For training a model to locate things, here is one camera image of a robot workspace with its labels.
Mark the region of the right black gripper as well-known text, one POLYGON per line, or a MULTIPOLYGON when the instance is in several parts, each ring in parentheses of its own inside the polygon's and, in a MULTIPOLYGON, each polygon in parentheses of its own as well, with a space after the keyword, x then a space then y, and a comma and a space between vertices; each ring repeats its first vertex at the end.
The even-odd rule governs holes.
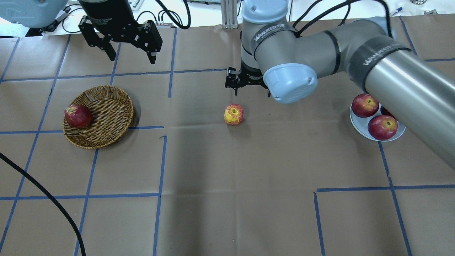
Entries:
POLYGON ((263 80, 263 73, 256 68, 240 68, 237 71, 235 68, 228 67, 226 70, 225 88, 233 89, 234 95, 238 95, 238 89, 247 85, 258 85, 267 89, 267 97, 271 97, 271 92, 263 80))

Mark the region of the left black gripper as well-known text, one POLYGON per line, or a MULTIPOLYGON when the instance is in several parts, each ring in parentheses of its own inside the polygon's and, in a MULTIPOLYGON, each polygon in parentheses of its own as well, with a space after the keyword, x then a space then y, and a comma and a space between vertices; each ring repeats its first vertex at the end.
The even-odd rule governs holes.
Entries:
POLYGON ((151 65, 155 64, 163 40, 154 21, 135 21, 127 0, 80 0, 79 4, 86 13, 79 28, 89 46, 99 47, 114 61, 117 53, 110 42, 130 43, 145 51, 151 65))

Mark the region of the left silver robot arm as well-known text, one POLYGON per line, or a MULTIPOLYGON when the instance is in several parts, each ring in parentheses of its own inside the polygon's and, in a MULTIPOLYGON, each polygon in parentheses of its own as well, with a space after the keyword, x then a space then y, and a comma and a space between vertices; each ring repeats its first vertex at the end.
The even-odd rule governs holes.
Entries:
MULTIPOLYGON (((28 28, 50 25, 66 7, 66 0, 2 0, 1 17, 28 28)), ((129 43, 146 52, 151 64, 161 51, 163 40, 152 20, 138 23, 127 0, 80 0, 85 11, 78 25, 90 47, 104 51, 115 60, 116 51, 111 42, 129 43)))

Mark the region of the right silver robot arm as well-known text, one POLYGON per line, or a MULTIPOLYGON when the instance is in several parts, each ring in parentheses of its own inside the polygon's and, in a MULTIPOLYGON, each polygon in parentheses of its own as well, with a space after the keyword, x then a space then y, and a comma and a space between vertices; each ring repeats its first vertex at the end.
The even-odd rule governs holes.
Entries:
POLYGON ((389 16, 301 36, 287 12, 286 0, 244 1, 241 68, 228 68, 226 88, 262 86, 288 104, 311 94, 319 78, 346 72, 454 167, 454 79, 395 41, 389 16))

